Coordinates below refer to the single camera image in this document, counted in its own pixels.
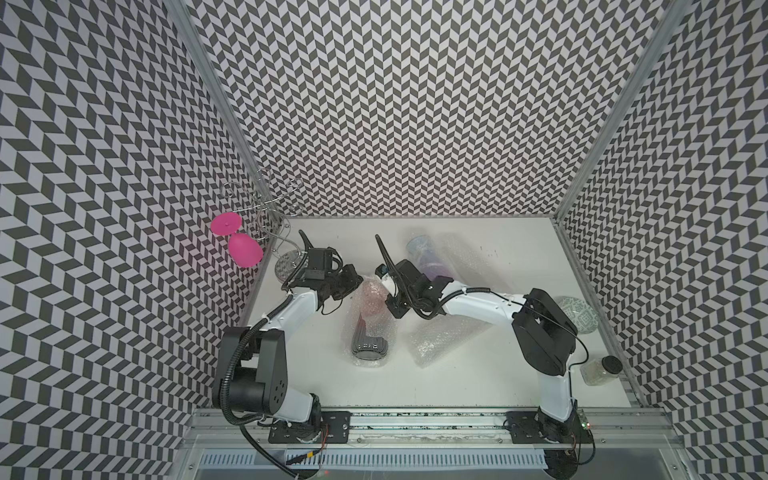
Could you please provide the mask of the small black-lidded glass jar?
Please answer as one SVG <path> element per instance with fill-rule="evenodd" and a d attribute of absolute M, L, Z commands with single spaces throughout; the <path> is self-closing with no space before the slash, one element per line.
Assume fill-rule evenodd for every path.
<path fill-rule="evenodd" d="M 621 360 L 613 355 L 590 360 L 580 366 L 583 382 L 588 386 L 604 385 L 618 378 L 622 371 Z"/>

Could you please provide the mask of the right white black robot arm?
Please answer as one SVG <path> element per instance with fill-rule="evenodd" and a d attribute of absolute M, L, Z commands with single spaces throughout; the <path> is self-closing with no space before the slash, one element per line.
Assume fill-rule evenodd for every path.
<path fill-rule="evenodd" d="M 387 260 L 375 275 L 388 291 L 385 304 L 397 319 L 413 312 L 423 320 L 461 316 L 514 332 L 526 363 L 537 372 L 539 406 L 533 413 L 545 443 L 575 444 L 585 436 L 573 397 L 569 362 L 581 343 L 576 326 L 544 290 L 502 294 L 451 277 L 428 278 L 415 265 Z"/>

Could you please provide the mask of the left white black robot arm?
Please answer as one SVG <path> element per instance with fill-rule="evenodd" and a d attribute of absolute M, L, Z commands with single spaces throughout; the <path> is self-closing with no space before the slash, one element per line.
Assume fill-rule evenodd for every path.
<path fill-rule="evenodd" d="M 289 384 L 288 340 L 326 300 L 343 301 L 362 281 L 336 249 L 308 247 L 282 285 L 286 295 L 277 306 L 251 326 L 224 330 L 212 403 L 229 424 L 245 427 L 269 417 L 287 428 L 291 442 L 321 439 L 319 397 Z"/>

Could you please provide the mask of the red black ribbed vase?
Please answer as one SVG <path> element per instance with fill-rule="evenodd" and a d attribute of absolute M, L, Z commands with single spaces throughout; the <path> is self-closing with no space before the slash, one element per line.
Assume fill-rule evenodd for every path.
<path fill-rule="evenodd" d="M 351 341 L 351 353 L 356 360 L 377 362 L 389 350 L 389 310 L 375 286 L 368 285 L 361 293 L 358 319 Z"/>

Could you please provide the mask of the green patterned round bowl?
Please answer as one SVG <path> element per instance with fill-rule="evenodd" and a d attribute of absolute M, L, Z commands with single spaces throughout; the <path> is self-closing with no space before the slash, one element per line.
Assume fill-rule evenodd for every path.
<path fill-rule="evenodd" d="M 576 326 L 580 335 L 591 334 L 598 329 L 598 313 L 585 300 L 571 296 L 558 296 L 555 302 Z"/>

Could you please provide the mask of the pink plastic wine glass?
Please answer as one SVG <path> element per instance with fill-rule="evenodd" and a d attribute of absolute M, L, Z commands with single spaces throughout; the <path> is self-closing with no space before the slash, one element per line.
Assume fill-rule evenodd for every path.
<path fill-rule="evenodd" d="M 237 266 L 255 267 L 263 260 L 264 250 L 254 238 L 240 231 L 242 226 L 242 216 L 235 212 L 217 215 L 210 224 L 214 235 L 227 238 L 228 252 Z"/>

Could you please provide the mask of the aluminium front rail frame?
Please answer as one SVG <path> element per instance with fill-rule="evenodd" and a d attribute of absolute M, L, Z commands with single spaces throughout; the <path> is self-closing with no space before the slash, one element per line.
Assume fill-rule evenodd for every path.
<path fill-rule="evenodd" d="M 218 472 L 280 477 L 286 462 L 299 478 L 330 479 L 346 472 L 372 475 L 531 472 L 581 479 L 639 470 L 643 477 L 695 479 L 670 419 L 660 409 L 578 408 L 585 436 L 575 444 L 545 443 L 528 408 L 351 408 L 330 410 L 321 439 L 289 440 L 269 421 L 244 436 L 212 409 L 193 414 L 172 479 Z"/>

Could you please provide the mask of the purple blue wrapped tumbler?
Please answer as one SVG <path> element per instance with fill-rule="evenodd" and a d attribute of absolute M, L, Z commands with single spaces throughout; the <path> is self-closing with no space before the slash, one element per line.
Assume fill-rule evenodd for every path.
<path fill-rule="evenodd" d="M 409 261 L 429 280 L 449 277 L 459 281 L 460 277 L 448 255 L 428 235 L 415 236 L 406 244 Z"/>

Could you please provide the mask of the clear bubble wrap sheet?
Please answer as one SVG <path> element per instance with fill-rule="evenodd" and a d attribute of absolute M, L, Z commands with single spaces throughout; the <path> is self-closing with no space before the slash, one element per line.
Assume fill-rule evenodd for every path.
<path fill-rule="evenodd" d="M 389 292 L 375 276 L 364 276 L 349 297 L 343 323 L 342 352 L 361 368 L 381 368 L 394 356 L 397 322 L 386 305 Z"/>

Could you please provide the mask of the clear bubble wrap roll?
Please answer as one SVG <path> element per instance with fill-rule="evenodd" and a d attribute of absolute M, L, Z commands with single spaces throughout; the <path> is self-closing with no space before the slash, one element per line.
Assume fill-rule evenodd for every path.
<path fill-rule="evenodd" d="M 427 368 L 475 339 L 491 324 L 466 316 L 439 316 L 422 321 L 407 336 L 406 346 L 417 366 Z"/>

